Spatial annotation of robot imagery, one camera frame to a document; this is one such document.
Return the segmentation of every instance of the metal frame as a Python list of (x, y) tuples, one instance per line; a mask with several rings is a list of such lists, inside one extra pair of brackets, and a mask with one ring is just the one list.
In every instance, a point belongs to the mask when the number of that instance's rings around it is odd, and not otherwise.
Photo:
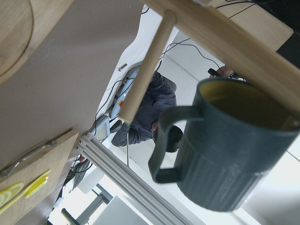
[(92, 201), (92, 203), (80, 214), (76, 221), (80, 224), (86, 224), (90, 216), (96, 211), (96, 209), (102, 204), (108, 204), (112, 200), (112, 196), (99, 184), (96, 185), (97, 188), (101, 190), (100, 194), (96, 194), (97, 197)]
[(162, 225), (192, 224), (166, 199), (143, 181), (134, 171), (119, 160), (91, 133), (83, 136), (79, 151), (95, 166), (102, 170), (132, 199), (141, 204)]

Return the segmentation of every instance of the dark green mug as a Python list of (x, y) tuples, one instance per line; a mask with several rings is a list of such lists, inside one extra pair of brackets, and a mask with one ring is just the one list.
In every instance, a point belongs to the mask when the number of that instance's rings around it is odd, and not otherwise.
[[(216, 78), (199, 82), (193, 106), (159, 118), (149, 169), (158, 183), (176, 182), (194, 203), (213, 211), (240, 207), (300, 132), (284, 129), (289, 112), (250, 84)], [(160, 169), (171, 126), (187, 120), (173, 168)]]

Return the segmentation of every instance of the wooden rod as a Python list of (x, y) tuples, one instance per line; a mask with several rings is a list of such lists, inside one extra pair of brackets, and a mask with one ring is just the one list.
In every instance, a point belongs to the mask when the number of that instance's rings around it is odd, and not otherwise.
[(171, 10), (176, 26), (251, 84), (300, 119), (300, 70), (213, 7), (192, 0), (140, 0), (159, 14)]
[(145, 95), (147, 87), (151, 81), (153, 72), (159, 60), (166, 42), (176, 23), (175, 14), (166, 10), (163, 13), (163, 19), (152, 40), (149, 50), (141, 65), (141, 68), (133, 82), (133, 85), (126, 96), (124, 105), (119, 113), (119, 117), (127, 123), (131, 123), (140, 103)]

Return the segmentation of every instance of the desk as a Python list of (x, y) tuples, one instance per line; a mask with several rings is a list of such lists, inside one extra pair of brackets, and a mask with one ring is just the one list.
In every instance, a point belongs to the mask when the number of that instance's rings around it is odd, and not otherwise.
[[(224, 0), (213, 0), (211, 5), (216, 8), (228, 3)], [(230, 17), (251, 5), (253, 3), (239, 3), (221, 7), (218, 11)], [(254, 5), (235, 15), (231, 20), (274, 51), (278, 50), (293, 34), (293, 30), (290, 27), (258, 5)]]

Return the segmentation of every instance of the black cable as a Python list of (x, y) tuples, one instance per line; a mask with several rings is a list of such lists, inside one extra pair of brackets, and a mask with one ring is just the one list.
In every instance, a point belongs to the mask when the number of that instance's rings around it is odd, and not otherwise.
[(162, 62), (162, 60), (159, 62), (158, 68), (155, 70), (155, 73), (158, 72), (158, 69), (160, 68), (161, 62)]
[(129, 78), (129, 79), (127, 79), (126, 77), (124, 77), (122, 80), (116, 81), (116, 82), (113, 84), (113, 86), (112, 86), (112, 89), (111, 89), (111, 91), (110, 91), (110, 93), (109, 93), (109, 95), (108, 95), (108, 97), (107, 97), (107, 100), (103, 103), (103, 105), (100, 107), (100, 109), (98, 109), (98, 111), (97, 111), (97, 113), (96, 113), (96, 115), (95, 115), (95, 122), (94, 122), (95, 133), (94, 133), (94, 135), (96, 135), (96, 133), (97, 133), (97, 126), (96, 126), (96, 123), (97, 123), (97, 115), (98, 115), (98, 113), (99, 113), (100, 110), (105, 106), (105, 104), (108, 102), (108, 100), (109, 100), (109, 98), (110, 98), (110, 96), (111, 96), (111, 94), (112, 94), (112, 92), (113, 92), (113, 88), (114, 88), (114, 86), (116, 85), (116, 83), (118, 83), (118, 82), (120, 82), (120, 81), (125, 81), (125, 80), (134, 80), (134, 78)]
[(225, 5), (218, 6), (216, 8), (222, 8), (224, 6), (229, 6), (229, 5), (239, 4), (239, 3), (253, 3), (253, 1), (251, 1), (251, 0), (248, 0), (248, 1), (235, 1), (235, 2), (232, 2), (232, 3), (228, 3), (228, 4), (225, 4)]
[(289, 153), (291, 156), (293, 156), (298, 162), (300, 162), (300, 160), (297, 157), (295, 157), (292, 153), (290, 153), (289, 151), (286, 152)]
[(82, 154), (80, 154), (80, 155), (74, 160), (73, 164), (71, 165), (71, 168), (74, 168), (76, 161), (79, 160), (79, 159), (81, 158), (81, 156), (82, 156)]
[(197, 46), (192, 45), (192, 44), (182, 44), (182, 43), (178, 43), (178, 44), (179, 44), (179, 45), (187, 45), (187, 46), (193, 46), (193, 47), (195, 47), (195, 48), (197, 49), (197, 51), (199, 52), (199, 54), (200, 54), (203, 58), (205, 58), (206, 60), (209, 60), (209, 61), (215, 63), (216, 66), (219, 68), (219, 70), (225, 75), (225, 73), (221, 70), (220, 66), (219, 66), (214, 60), (209, 59), (209, 58), (205, 57), (204, 55), (202, 55), (202, 53), (200, 52), (200, 50), (199, 50), (199, 48), (198, 48)]
[(92, 165), (93, 165), (93, 163), (91, 163), (90, 166), (87, 169), (82, 170), (82, 171), (72, 171), (72, 170), (70, 170), (70, 172), (72, 172), (72, 173), (84, 173), (84, 172), (87, 172), (92, 167)]
[(150, 8), (150, 7), (148, 7), (148, 9), (147, 9), (145, 12), (142, 12), (141, 14), (147, 13), (147, 12), (149, 11), (149, 8)]
[(188, 41), (189, 39), (190, 39), (190, 38), (187, 38), (187, 39), (185, 39), (185, 40), (183, 40), (183, 41), (180, 41), (180, 42), (178, 42), (178, 43), (177, 43), (177, 42), (170, 43), (170, 44), (166, 47), (165, 52), (161, 53), (161, 55), (163, 55), (163, 56), (160, 57), (159, 60), (161, 60), (161, 59), (165, 56), (165, 54), (166, 54), (168, 51), (170, 51), (172, 48), (176, 47), (177, 45), (179, 45), (179, 44), (182, 43), (182, 42)]
[(237, 14), (240, 14), (241, 12), (244, 12), (246, 9), (249, 9), (250, 7), (252, 7), (252, 6), (254, 6), (254, 5), (256, 5), (256, 3), (254, 3), (254, 4), (251, 5), (251, 6), (248, 6), (247, 8), (243, 9), (242, 11), (239, 11), (239, 12), (236, 13), (236, 14), (233, 14), (232, 16), (229, 17), (229, 19), (230, 19), (230, 18), (233, 18), (233, 17), (234, 17), (235, 15), (237, 15)]
[(115, 119), (116, 119), (116, 118), (113, 118), (113, 119), (109, 120), (109, 123), (113, 122)]

